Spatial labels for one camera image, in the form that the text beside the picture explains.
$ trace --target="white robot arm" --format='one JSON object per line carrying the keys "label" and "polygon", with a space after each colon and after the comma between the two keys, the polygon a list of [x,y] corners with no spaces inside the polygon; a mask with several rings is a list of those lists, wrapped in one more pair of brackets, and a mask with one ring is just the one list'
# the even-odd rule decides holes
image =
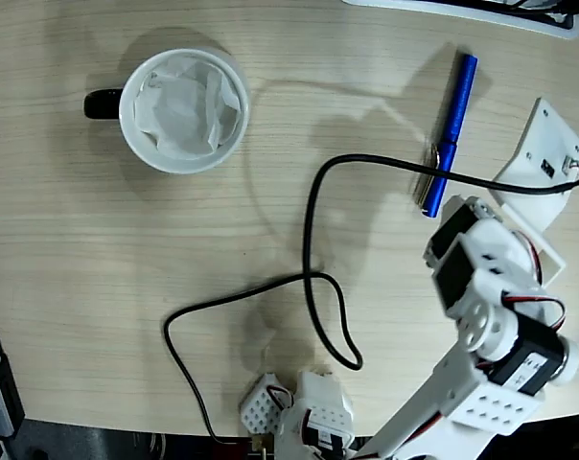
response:
{"label": "white robot arm", "polygon": [[456,343],[358,452],[349,449],[351,404],[332,376],[301,373],[294,397],[266,375],[245,399],[242,418],[252,433],[274,434],[275,458],[475,460],[544,403],[548,382],[574,377],[579,349],[558,334],[565,307],[541,286],[530,241],[479,198],[455,196],[443,212],[424,257]]}

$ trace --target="wood grain surface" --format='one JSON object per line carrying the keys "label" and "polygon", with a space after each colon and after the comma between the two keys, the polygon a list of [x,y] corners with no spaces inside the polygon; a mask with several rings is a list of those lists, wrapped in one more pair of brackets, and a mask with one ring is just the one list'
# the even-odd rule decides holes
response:
{"label": "wood grain surface", "polygon": [[[84,95],[121,87],[166,49],[217,46],[248,76],[241,148],[194,176],[145,166]],[[579,134],[579,39],[339,0],[0,1],[0,336],[28,417],[204,433],[162,342],[171,311],[300,269],[305,200],[318,167],[368,152],[422,161],[456,53],[480,59],[454,164],[493,177],[538,97]],[[219,434],[264,371],[330,369],[374,433],[452,345],[422,260],[437,222],[413,204],[417,177],[342,166],[324,184],[314,263],[347,294],[365,366],[340,368],[314,336],[300,286],[194,313],[174,340]],[[487,197],[451,185],[448,195]],[[546,236],[568,261],[551,289],[579,342],[579,190]],[[338,347],[336,299],[316,290]],[[538,417],[579,412],[579,375],[549,388]]]}

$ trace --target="blue pen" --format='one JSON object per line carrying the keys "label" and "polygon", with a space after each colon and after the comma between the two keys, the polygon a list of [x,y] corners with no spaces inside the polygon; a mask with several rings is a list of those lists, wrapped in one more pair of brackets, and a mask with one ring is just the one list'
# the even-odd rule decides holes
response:
{"label": "blue pen", "polygon": [[[477,69],[477,58],[471,55],[464,55],[462,67],[458,76],[458,82],[453,91],[453,99],[450,104],[450,113],[445,122],[443,135],[436,146],[436,168],[440,171],[450,171],[452,169],[453,158],[457,149],[460,129],[464,121],[464,114],[469,104],[471,88],[475,79]],[[428,187],[428,192],[422,203],[422,214],[429,218],[436,218],[439,212],[447,179],[434,177]]]}

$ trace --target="white paper inside mug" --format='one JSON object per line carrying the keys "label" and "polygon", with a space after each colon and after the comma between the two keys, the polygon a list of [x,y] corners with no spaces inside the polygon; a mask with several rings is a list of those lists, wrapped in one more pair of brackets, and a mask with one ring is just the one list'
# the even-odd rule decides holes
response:
{"label": "white paper inside mug", "polygon": [[214,152],[240,116],[239,97],[225,73],[194,57],[171,57],[155,67],[134,101],[136,127],[161,154],[175,159]]}

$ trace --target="black cable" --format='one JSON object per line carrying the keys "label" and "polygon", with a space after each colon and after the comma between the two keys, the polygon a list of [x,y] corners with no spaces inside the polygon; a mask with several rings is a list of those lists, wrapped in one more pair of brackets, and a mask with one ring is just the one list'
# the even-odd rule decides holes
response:
{"label": "black cable", "polygon": [[509,5],[509,8],[512,8],[514,10],[515,8],[519,8],[527,2],[528,0],[520,0],[519,2],[516,2],[513,5]]}
{"label": "black cable", "polygon": [[[345,312],[345,299],[343,297],[343,291],[340,288],[338,281],[335,280],[331,275],[329,275],[327,273],[312,273],[311,277],[325,280],[328,283],[330,283],[332,285],[332,287],[335,289],[336,296],[338,298],[338,304],[340,307],[340,318],[341,318],[340,321],[341,321],[341,324],[343,325],[342,326],[343,331],[347,331],[347,333],[349,333],[349,329],[348,329],[347,324],[346,324],[347,323],[347,315]],[[204,399],[202,398],[202,395],[200,394],[200,390],[198,390],[196,382],[194,381],[194,378],[191,376],[191,374],[187,370],[187,367],[185,367],[185,364],[181,360],[181,357],[178,355],[178,352],[176,351],[176,348],[173,345],[173,341],[171,339],[171,331],[170,331],[171,324],[173,323],[173,321],[175,321],[176,318],[179,318],[180,316],[183,316],[184,314],[191,313],[194,311],[209,309],[211,307],[217,307],[219,305],[231,304],[233,302],[237,302],[239,300],[246,299],[247,297],[253,297],[254,295],[262,294],[262,293],[267,292],[269,290],[280,288],[281,286],[288,285],[288,284],[294,283],[296,281],[300,281],[303,278],[304,278],[304,275],[302,273],[297,273],[295,275],[290,275],[290,276],[286,276],[283,278],[273,280],[273,281],[266,283],[260,287],[255,287],[253,289],[246,290],[246,291],[238,293],[238,294],[230,295],[227,297],[221,297],[220,299],[210,300],[208,302],[202,302],[200,304],[192,305],[191,307],[185,307],[183,309],[175,311],[168,318],[166,318],[166,320],[164,321],[163,332],[164,332],[164,341],[166,342],[166,346],[168,347],[168,350],[171,352],[171,355],[174,359],[174,362],[176,363],[178,368],[183,373],[183,377],[185,377],[185,380],[187,380],[190,387],[192,388],[192,391],[194,392],[194,396],[196,397],[196,400],[197,400],[197,405],[200,409],[200,414],[202,414],[202,421],[204,422],[204,425],[206,426],[206,430],[208,431],[209,435],[211,436],[211,438],[213,438],[214,441],[216,441],[220,444],[227,444],[227,443],[224,443],[215,434],[215,431],[213,430],[213,427],[211,426],[211,420],[209,418],[208,411],[206,410],[206,404],[204,403]]]}
{"label": "black cable", "polygon": [[579,12],[576,11],[578,9],[572,9],[569,6],[565,7],[563,5],[566,3],[564,0],[558,2],[556,5],[545,8],[519,8],[522,5],[518,5],[520,2],[514,5],[505,5],[495,2],[485,2],[483,0],[446,0],[445,3],[448,5],[455,5],[457,7],[475,8],[486,12],[498,12],[515,16],[531,16],[552,13],[576,14]]}
{"label": "black cable", "polygon": [[[386,156],[378,156],[378,155],[366,155],[366,154],[348,154],[348,155],[340,155],[335,158],[328,160],[324,165],[319,169],[317,174],[315,175],[315,179],[313,180],[313,184],[311,186],[311,191],[309,193],[309,198],[307,200],[307,209],[305,212],[305,225],[304,225],[304,233],[303,233],[303,245],[302,245],[302,273],[297,273],[294,275],[286,276],[283,278],[279,278],[268,282],[260,287],[255,287],[250,290],[246,290],[244,292],[230,295],[227,297],[221,297],[220,299],[211,300],[208,302],[202,302],[200,304],[193,305],[191,307],[185,307],[183,309],[177,310],[173,312],[166,320],[164,321],[163,326],[163,334],[164,334],[164,341],[166,342],[166,346],[168,347],[171,355],[174,359],[174,362],[178,366],[178,368],[183,373],[183,377],[189,383],[192,391],[194,392],[194,396],[196,397],[198,407],[200,409],[200,413],[202,414],[202,421],[206,426],[206,429],[209,435],[218,443],[225,444],[223,441],[218,438],[211,426],[211,420],[208,415],[208,411],[206,410],[206,405],[204,403],[204,399],[200,394],[200,391],[197,388],[196,382],[190,375],[187,367],[183,361],[181,361],[176,348],[173,345],[173,341],[171,340],[170,334],[170,327],[173,321],[184,314],[191,313],[193,311],[200,311],[212,307],[216,307],[219,305],[229,304],[232,302],[236,302],[239,300],[246,299],[247,297],[252,297],[254,295],[261,294],[263,292],[267,292],[271,289],[279,288],[284,285],[288,285],[290,283],[294,283],[299,280],[304,281],[304,289],[305,289],[305,297],[307,300],[307,308],[309,311],[309,315],[313,322],[313,326],[315,328],[315,332],[317,336],[323,343],[326,350],[332,355],[334,359],[336,359],[340,364],[344,365],[345,367],[352,369],[354,371],[358,371],[361,369],[363,365],[362,355],[359,352],[358,347],[354,343],[351,334],[349,332],[349,326],[347,324],[347,312],[345,310],[345,299],[343,297],[343,292],[340,287],[340,284],[333,278],[331,275],[327,273],[321,272],[313,272],[311,271],[311,246],[312,246],[312,239],[313,239],[313,221],[315,215],[315,204],[317,202],[317,196],[319,195],[319,189],[321,188],[321,184],[323,182],[324,176],[326,173],[334,166],[341,165],[343,163],[371,163],[377,165],[384,165],[390,166],[393,168],[400,168],[402,170],[413,171],[415,173],[427,174],[434,177],[444,177],[448,180],[452,180],[455,182],[461,182],[469,185],[475,185],[477,187],[482,187],[489,190],[497,190],[500,192],[509,192],[515,194],[523,194],[523,195],[533,195],[533,196],[543,196],[543,195],[556,195],[559,193],[567,192],[575,187],[579,186],[579,180],[574,182],[567,182],[565,184],[555,185],[553,187],[545,187],[545,188],[531,188],[531,187],[522,187],[519,185],[512,185],[512,184],[500,184],[497,182],[492,182],[489,180],[479,179],[476,177],[471,177],[464,174],[457,174],[455,172],[444,172],[436,170],[435,168],[429,168],[428,166],[419,165],[416,163],[410,163],[404,160],[398,160],[396,158],[389,158]],[[351,350],[352,354],[354,355],[355,361],[350,361],[345,356],[343,356],[333,345],[330,341],[324,328],[319,320],[319,315],[317,313],[317,309],[315,307],[315,302],[313,298],[313,278],[314,279],[322,279],[327,281],[332,285],[335,289],[336,297],[338,298],[338,306],[340,311],[340,326],[343,333],[343,337],[347,346]]]}

